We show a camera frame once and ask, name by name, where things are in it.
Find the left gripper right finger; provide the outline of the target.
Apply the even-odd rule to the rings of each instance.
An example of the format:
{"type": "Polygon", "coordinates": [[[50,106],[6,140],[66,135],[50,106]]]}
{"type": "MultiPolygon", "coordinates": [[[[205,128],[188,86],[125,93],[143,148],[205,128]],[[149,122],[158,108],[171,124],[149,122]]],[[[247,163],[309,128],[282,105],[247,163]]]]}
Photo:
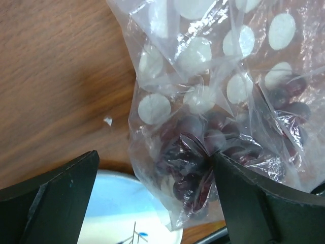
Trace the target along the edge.
{"type": "Polygon", "coordinates": [[[229,243],[324,243],[324,184],[305,193],[212,156],[229,243]]]}

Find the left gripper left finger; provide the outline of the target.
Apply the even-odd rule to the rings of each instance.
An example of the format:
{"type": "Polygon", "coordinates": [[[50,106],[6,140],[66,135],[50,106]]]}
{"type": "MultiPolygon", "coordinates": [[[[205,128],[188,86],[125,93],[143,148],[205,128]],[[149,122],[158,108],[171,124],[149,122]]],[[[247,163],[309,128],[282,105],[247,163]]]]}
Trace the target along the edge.
{"type": "Polygon", "coordinates": [[[99,162],[89,151],[1,189],[1,243],[77,243],[99,162]]]}

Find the clear zip top bag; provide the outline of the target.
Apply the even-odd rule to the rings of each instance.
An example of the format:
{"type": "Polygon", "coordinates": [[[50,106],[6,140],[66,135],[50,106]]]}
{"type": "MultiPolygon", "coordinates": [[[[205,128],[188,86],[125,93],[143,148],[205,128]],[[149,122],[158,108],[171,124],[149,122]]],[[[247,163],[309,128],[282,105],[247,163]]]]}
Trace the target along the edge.
{"type": "Polygon", "coordinates": [[[178,222],[171,177],[156,163],[177,123],[221,112],[284,133],[298,160],[275,182],[311,192],[324,182],[324,1],[108,1],[136,83],[128,117],[136,177],[177,230],[223,219],[218,200],[201,221],[178,222]]]}

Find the fake purple grapes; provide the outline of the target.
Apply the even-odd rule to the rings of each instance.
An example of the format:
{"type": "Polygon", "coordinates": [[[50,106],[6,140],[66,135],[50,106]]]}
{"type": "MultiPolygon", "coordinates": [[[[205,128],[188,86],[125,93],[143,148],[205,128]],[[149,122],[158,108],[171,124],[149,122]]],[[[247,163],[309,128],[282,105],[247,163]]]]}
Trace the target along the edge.
{"type": "Polygon", "coordinates": [[[171,190],[180,204],[178,222],[201,221],[209,214],[209,203],[218,200],[211,158],[222,153],[261,175],[282,180],[286,167],[280,161],[284,151],[291,163],[298,160],[296,146],[284,133],[267,127],[252,127],[252,136],[221,112],[207,120],[187,116],[180,120],[165,141],[156,169],[171,177],[171,190]]]}

